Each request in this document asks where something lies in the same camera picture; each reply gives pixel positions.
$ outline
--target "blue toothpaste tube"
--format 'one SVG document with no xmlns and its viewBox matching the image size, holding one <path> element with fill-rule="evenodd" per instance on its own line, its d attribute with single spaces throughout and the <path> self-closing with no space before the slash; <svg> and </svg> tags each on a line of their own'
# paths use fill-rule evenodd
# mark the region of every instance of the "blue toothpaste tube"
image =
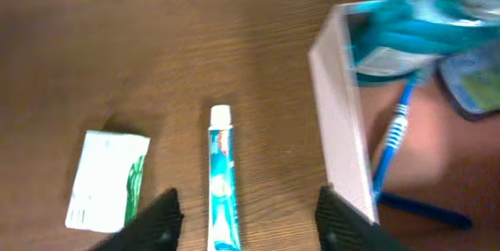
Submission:
<svg viewBox="0 0 500 251">
<path fill-rule="evenodd" d="M 214 106 L 209 127 L 208 251 L 241 251 L 230 107 Z"/>
</svg>

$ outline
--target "soap bar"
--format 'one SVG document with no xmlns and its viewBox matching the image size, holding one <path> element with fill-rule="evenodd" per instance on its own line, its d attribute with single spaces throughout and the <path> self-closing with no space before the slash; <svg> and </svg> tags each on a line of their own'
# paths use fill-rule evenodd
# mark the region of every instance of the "soap bar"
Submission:
<svg viewBox="0 0 500 251">
<path fill-rule="evenodd" d="M 67 228 L 117 232 L 134 219 L 149 141 L 136 134 L 87 131 Z"/>
</svg>

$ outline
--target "wood grain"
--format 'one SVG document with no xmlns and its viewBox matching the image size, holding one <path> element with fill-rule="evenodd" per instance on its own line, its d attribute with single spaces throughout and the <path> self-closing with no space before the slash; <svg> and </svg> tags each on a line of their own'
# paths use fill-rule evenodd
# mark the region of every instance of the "wood grain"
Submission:
<svg viewBox="0 0 500 251">
<path fill-rule="evenodd" d="M 152 137 L 141 205 L 170 187 L 202 250 L 209 107 L 233 106 L 246 250 L 318 249 L 326 178 L 306 53 L 337 2 L 1 0 L 0 249 L 82 250 L 64 227 L 87 129 Z"/>
</svg>

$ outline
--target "mouthwash bottle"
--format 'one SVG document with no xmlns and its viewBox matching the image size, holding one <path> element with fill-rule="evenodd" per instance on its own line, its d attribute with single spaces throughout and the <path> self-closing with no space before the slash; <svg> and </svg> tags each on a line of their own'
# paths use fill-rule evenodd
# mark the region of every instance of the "mouthwash bottle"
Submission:
<svg viewBox="0 0 500 251">
<path fill-rule="evenodd" d="M 352 35 L 361 82 L 405 77 L 500 38 L 500 0 L 385 0 Z"/>
</svg>

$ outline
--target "bottle cap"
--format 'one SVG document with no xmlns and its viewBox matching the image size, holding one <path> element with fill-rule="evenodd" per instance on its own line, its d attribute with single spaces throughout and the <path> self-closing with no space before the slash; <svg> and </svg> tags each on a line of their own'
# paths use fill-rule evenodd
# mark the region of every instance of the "bottle cap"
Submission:
<svg viewBox="0 0 500 251">
<path fill-rule="evenodd" d="M 231 110 L 228 105 L 212 106 L 210 110 L 210 125 L 230 125 Z"/>
</svg>

